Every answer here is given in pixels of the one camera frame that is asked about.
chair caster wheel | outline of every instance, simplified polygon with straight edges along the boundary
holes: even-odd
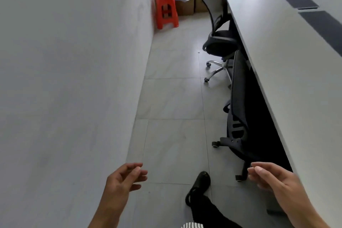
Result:
[[[235,180],[236,180],[237,182],[245,181],[245,179],[244,179],[241,175],[235,175]]]
[[[220,142],[219,141],[213,141],[211,143],[211,146],[214,147],[214,148],[218,148],[218,147],[220,147]]]

right hand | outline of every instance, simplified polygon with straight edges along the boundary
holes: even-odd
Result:
[[[268,162],[253,162],[248,177],[269,189],[295,228],[328,228],[318,215],[296,174]]]

orange plastic stool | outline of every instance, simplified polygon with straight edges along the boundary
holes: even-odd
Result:
[[[171,10],[163,10],[164,5],[169,5]],[[174,0],[156,0],[157,28],[163,29],[163,25],[173,23],[174,27],[178,27],[178,14],[176,11],[176,3]],[[170,14],[171,17],[163,18],[164,14]]]

striped shirt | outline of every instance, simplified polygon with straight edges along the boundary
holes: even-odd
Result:
[[[203,224],[198,224],[195,222],[188,222],[183,225],[181,228],[203,228]]]

left hand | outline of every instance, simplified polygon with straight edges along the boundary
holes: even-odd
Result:
[[[108,176],[99,207],[88,228],[118,226],[129,192],[141,188],[134,183],[147,180],[147,170],[142,170],[142,166],[142,163],[126,163]]]

